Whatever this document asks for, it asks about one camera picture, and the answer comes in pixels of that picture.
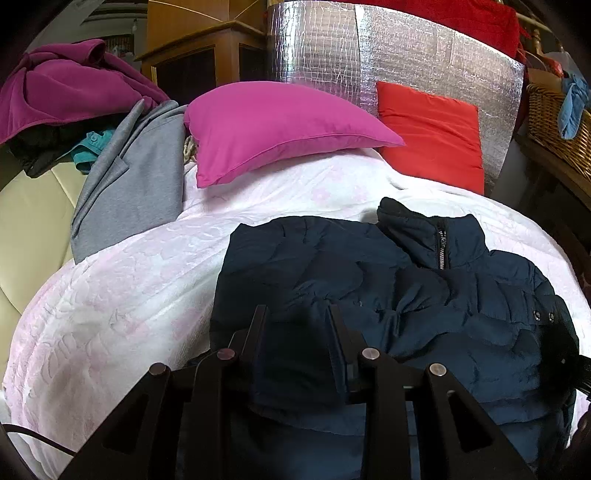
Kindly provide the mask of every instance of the wicker basket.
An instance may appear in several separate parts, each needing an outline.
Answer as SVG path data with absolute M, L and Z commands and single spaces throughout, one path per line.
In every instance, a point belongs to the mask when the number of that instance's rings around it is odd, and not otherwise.
M 572 140 L 564 140 L 556 120 L 564 94 L 535 83 L 528 85 L 527 92 L 530 95 L 529 137 L 591 181 L 591 113 L 584 110 L 577 135 Z

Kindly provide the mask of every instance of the reflective foil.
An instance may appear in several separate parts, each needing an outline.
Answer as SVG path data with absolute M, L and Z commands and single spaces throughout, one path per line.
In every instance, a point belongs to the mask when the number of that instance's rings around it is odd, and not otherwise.
M 271 78 L 338 95 L 359 105 L 355 9 L 332 2 L 287 2 L 269 8 Z
M 271 76 L 339 95 L 377 114 L 377 80 L 476 105 L 486 191 L 517 116 L 523 65 L 478 40 L 402 12 L 294 1 L 269 8 Z

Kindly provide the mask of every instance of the black bracket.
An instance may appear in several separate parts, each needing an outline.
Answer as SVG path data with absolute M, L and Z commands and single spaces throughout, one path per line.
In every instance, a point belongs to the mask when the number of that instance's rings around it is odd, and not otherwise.
M 349 330 L 336 306 L 330 311 L 346 365 L 347 401 L 367 403 L 362 480 L 411 479 L 407 401 L 414 406 L 422 480 L 535 480 L 444 365 L 431 364 L 424 371 L 401 365 Z M 265 306 L 258 306 L 248 330 L 236 332 L 228 348 L 204 354 L 196 366 L 171 372 L 163 364 L 152 365 L 59 480 L 173 480 L 184 409 L 191 425 L 184 477 L 228 478 L 225 409 L 230 401 L 248 400 L 267 314 Z M 23 475 L 10 478 L 32 478 Z

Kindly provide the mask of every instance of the jacket collar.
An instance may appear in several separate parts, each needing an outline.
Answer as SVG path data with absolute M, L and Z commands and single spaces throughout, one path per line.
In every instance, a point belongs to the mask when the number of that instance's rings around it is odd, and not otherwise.
M 473 215 L 427 217 L 384 197 L 378 208 L 378 228 L 421 267 L 439 268 L 440 231 L 446 235 L 446 268 L 460 267 L 488 253 L 484 232 Z

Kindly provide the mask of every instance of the black cable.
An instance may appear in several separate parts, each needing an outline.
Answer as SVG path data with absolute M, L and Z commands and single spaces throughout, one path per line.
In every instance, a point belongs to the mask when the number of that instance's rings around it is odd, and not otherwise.
M 69 448 L 62 446 L 59 443 L 54 442 L 53 440 L 45 438 L 43 435 L 37 432 L 26 429 L 25 427 L 21 427 L 19 425 L 12 425 L 11 423 L 3 423 L 2 426 L 4 427 L 4 430 L 6 430 L 6 433 L 20 433 L 22 435 L 28 435 L 29 437 L 33 437 L 34 439 L 37 439 L 40 442 L 48 444 L 50 447 L 58 449 L 61 452 L 67 453 L 68 455 L 74 456 L 76 454 L 76 452 L 70 450 Z

